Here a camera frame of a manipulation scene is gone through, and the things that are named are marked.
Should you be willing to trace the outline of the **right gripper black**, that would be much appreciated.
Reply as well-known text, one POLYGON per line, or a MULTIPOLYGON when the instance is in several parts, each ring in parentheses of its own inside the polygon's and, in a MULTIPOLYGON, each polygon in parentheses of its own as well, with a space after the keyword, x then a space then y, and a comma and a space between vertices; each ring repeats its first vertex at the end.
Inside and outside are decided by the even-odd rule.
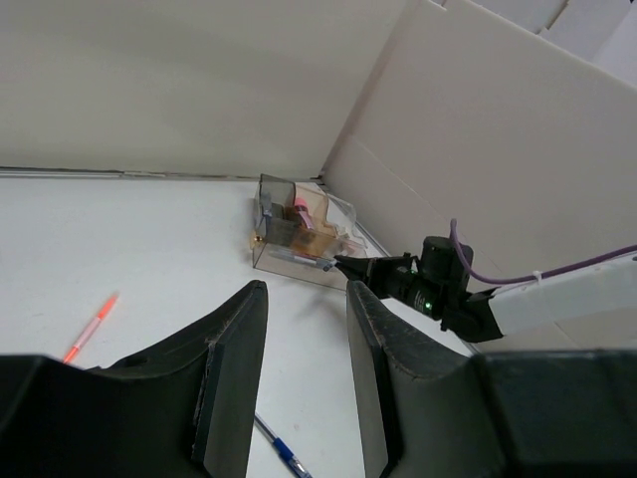
POLYGON ((422 253, 376 259, 336 255, 334 266, 348 281, 362 282, 380 299, 393 298, 423 315, 440 321, 469 297, 469 273, 458 253, 473 262, 474 251, 451 239, 428 236, 422 253))

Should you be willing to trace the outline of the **blue ballpoint pen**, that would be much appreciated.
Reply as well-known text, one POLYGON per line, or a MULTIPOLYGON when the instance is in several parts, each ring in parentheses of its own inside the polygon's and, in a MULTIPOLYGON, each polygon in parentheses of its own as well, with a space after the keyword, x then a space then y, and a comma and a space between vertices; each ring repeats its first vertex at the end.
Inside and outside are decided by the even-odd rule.
POLYGON ((270 445, 276 451, 279 459, 287 466, 290 472, 298 478, 312 478, 313 475, 302 464, 300 459, 292 451, 292 449, 275 433, 275 431, 265 422, 258 414, 254 415, 254 422, 259 431, 268 440, 270 445))

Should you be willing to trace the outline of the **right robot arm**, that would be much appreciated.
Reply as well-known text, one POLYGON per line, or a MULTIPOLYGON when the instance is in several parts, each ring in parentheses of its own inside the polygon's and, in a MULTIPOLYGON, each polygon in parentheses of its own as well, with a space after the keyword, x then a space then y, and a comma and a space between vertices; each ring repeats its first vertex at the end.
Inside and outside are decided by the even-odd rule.
POLYGON ((335 266, 348 280, 363 283, 378 299, 394 299, 471 344, 636 305, 634 253, 554 276, 541 273, 519 284, 476 293, 467 289, 467 267, 472 258, 469 246, 428 236, 418 256, 339 255, 335 266))

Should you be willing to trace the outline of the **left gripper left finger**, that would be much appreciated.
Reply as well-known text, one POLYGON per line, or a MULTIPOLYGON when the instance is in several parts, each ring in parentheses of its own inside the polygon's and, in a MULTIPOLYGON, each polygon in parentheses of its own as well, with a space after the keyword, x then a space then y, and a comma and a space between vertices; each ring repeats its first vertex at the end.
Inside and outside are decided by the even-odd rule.
POLYGON ((102 477, 243 477, 268 322, 254 280, 168 338, 102 368, 117 384, 102 477))

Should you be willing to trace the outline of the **thin blue refill pen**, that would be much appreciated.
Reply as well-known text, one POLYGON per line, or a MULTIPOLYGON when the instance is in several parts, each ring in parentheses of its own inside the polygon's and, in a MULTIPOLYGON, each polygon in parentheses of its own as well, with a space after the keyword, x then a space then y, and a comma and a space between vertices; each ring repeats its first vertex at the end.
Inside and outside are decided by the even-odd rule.
POLYGON ((328 260, 321 257, 316 258, 314 256, 304 256, 295 254, 288 250, 275 250, 271 253, 271 256, 295 264, 313 267, 325 272, 329 272, 335 265, 335 262, 333 260, 328 260))

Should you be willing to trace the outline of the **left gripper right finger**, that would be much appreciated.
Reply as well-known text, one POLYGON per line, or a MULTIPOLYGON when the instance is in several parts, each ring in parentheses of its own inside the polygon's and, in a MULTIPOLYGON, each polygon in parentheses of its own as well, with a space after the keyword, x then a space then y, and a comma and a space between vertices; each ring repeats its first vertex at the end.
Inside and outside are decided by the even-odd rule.
POLYGON ((468 359, 349 282, 347 328, 368 477, 475 477, 478 389, 468 359))

